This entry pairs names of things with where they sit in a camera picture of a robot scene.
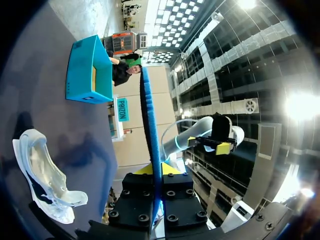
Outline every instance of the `man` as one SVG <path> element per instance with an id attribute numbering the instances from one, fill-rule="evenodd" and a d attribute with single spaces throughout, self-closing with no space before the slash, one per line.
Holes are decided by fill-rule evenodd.
<path id="1" fill-rule="evenodd" d="M 132 67 L 129 67 L 125 62 L 119 61 L 118 59 L 115 59 L 113 57 L 110 57 L 110 60 L 113 63 L 112 80 L 115 87 L 126 83 L 132 74 L 138 74 L 142 70 L 141 65 L 134 65 Z"/>

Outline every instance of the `table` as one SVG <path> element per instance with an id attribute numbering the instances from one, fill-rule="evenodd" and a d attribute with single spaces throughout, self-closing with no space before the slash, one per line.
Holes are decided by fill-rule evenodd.
<path id="1" fill-rule="evenodd" d="M 23 125 L 47 137 L 54 163 L 69 190 L 84 191 L 87 205 L 74 208 L 68 233 L 100 222 L 117 171 L 106 104 L 65 99 L 66 73 L 74 37 L 45 4 L 27 24 L 0 79 L 0 183 L 21 223 L 34 239 L 51 237 L 32 214 L 29 185 L 20 171 L 12 139 Z"/>

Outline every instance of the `ventilation fan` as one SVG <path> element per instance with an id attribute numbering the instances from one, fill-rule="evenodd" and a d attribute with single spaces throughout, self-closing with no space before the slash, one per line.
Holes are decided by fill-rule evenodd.
<path id="1" fill-rule="evenodd" d="M 253 114 L 257 109 L 257 103 L 253 99 L 246 99 L 244 104 L 247 114 Z"/>
<path id="2" fill-rule="evenodd" d="M 186 60 L 187 57 L 188 57 L 188 54 L 187 54 L 187 53 L 185 53 L 185 52 L 181 53 L 181 58 L 182 58 L 182 59 Z"/>
<path id="3" fill-rule="evenodd" d="M 220 12 L 214 12 L 211 14 L 212 20 L 216 20 L 218 22 L 221 22 L 223 19 L 225 19 Z"/>

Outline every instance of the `black shirt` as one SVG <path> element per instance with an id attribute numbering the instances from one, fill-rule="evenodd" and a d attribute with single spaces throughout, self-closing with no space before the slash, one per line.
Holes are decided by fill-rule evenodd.
<path id="1" fill-rule="evenodd" d="M 112 80 L 114 81 L 114 86 L 119 86 L 126 83 L 131 74 L 127 73 L 129 65 L 123 61 L 120 61 L 119 64 L 112 65 Z"/>

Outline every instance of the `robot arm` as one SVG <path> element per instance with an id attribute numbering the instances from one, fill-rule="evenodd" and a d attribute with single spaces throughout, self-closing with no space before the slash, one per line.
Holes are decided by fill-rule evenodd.
<path id="1" fill-rule="evenodd" d="M 218 155 L 229 154 L 244 140 L 244 137 L 243 129 L 232 126 L 228 117 L 218 114 L 213 117 L 206 116 L 166 142 L 160 149 L 161 160 L 166 161 L 170 154 L 182 152 L 197 144 L 204 145 L 207 152 L 217 150 Z"/>

